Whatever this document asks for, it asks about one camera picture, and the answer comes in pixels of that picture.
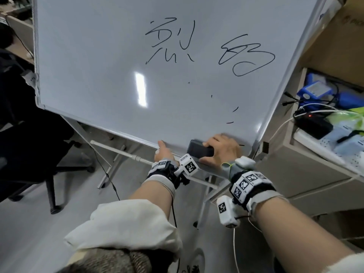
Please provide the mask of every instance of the chair caster wheel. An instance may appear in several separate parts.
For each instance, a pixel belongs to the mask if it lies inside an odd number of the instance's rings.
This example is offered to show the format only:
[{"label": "chair caster wheel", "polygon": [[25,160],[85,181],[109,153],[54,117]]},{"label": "chair caster wheel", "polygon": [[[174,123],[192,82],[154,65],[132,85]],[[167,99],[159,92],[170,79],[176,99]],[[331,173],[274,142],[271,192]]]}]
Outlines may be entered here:
[{"label": "chair caster wheel", "polygon": [[87,172],[88,173],[94,173],[95,172],[95,167],[94,166],[87,167]]},{"label": "chair caster wheel", "polygon": [[16,195],[16,196],[9,197],[9,200],[12,202],[18,202],[18,201],[22,200],[23,197],[24,197],[23,195]]},{"label": "chair caster wheel", "polygon": [[63,208],[61,206],[54,206],[53,209],[51,209],[51,214],[58,214],[60,211],[62,211]]},{"label": "chair caster wheel", "polygon": [[81,147],[82,147],[82,143],[74,142],[74,143],[73,143],[73,146],[74,146],[75,148],[81,148]]}]

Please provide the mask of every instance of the power strip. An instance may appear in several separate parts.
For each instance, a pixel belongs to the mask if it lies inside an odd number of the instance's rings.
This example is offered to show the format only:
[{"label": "power strip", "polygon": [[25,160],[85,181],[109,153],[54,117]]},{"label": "power strip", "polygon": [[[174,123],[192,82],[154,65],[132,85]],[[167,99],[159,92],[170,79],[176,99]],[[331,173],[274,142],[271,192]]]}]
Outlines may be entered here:
[{"label": "power strip", "polygon": [[364,176],[364,152],[361,151],[349,156],[339,156],[332,151],[328,140],[317,140],[302,129],[298,129],[294,133],[293,138],[325,160]]}]

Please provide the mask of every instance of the forearm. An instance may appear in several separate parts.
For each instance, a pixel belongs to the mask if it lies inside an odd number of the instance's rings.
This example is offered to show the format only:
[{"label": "forearm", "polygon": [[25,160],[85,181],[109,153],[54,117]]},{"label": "forearm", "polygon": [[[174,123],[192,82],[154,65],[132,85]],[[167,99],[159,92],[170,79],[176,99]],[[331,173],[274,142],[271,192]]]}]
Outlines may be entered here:
[{"label": "forearm", "polygon": [[169,219],[171,212],[172,196],[171,193],[157,181],[148,181],[137,189],[129,199],[146,199],[157,205],[166,214]]},{"label": "forearm", "polygon": [[255,217],[269,246],[289,273],[322,272],[353,254],[340,240],[281,198],[258,204]]}]

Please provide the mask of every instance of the white sleeve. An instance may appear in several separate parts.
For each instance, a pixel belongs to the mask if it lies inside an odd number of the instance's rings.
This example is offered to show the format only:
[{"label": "white sleeve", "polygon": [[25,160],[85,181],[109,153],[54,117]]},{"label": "white sleeve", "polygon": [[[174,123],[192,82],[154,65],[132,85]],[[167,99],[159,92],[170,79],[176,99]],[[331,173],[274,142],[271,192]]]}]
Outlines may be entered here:
[{"label": "white sleeve", "polygon": [[157,205],[145,199],[100,204],[90,220],[71,231],[64,241],[74,250],[112,247],[129,250],[162,249],[178,260],[182,241]]},{"label": "white sleeve", "polygon": [[329,266],[325,273],[363,273],[364,272],[364,252],[347,256]]}]

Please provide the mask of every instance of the cardboard box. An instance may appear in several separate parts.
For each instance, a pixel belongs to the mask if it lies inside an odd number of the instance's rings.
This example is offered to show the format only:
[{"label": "cardboard box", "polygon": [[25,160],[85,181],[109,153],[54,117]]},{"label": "cardboard box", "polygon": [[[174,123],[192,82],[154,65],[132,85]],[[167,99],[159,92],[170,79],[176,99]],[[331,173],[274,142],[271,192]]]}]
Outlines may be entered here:
[{"label": "cardboard box", "polygon": [[347,0],[307,43],[299,63],[364,87],[364,0]]}]

